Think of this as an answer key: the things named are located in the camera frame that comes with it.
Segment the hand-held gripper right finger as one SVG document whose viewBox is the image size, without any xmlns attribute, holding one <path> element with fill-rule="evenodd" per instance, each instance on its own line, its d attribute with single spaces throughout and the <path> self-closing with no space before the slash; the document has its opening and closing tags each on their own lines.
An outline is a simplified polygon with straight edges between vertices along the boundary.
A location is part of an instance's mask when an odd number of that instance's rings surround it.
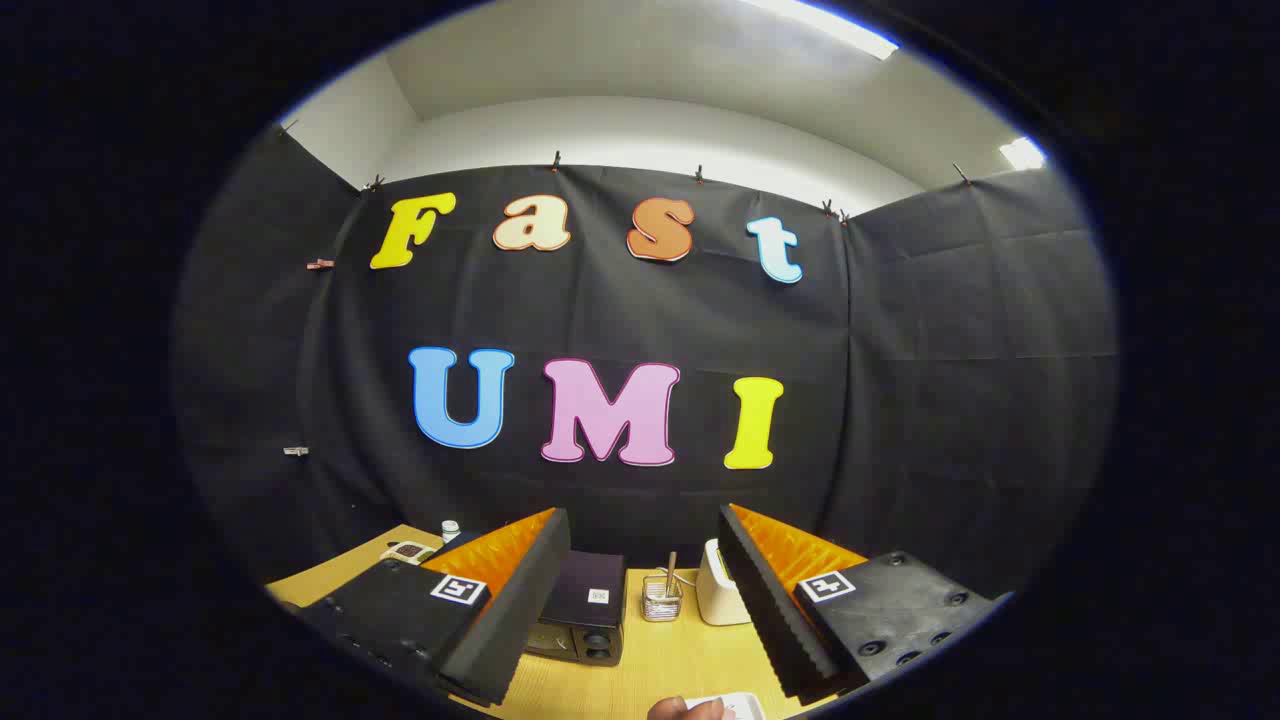
<svg viewBox="0 0 1280 720">
<path fill-rule="evenodd" d="M 908 552 L 864 557 L 736 503 L 719 509 L 718 546 L 782 692 L 800 701 L 886 683 L 1000 606 Z"/>
</svg>

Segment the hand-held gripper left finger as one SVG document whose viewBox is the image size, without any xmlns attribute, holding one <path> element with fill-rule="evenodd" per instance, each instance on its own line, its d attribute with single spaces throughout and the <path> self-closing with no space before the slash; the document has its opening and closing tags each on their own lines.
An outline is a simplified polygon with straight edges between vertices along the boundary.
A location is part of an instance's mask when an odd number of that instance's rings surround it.
<svg viewBox="0 0 1280 720">
<path fill-rule="evenodd" d="M 388 550 L 300 619 L 404 688 L 499 705 L 568 551 L 566 510 L 547 509 L 430 556 Z"/>
</svg>

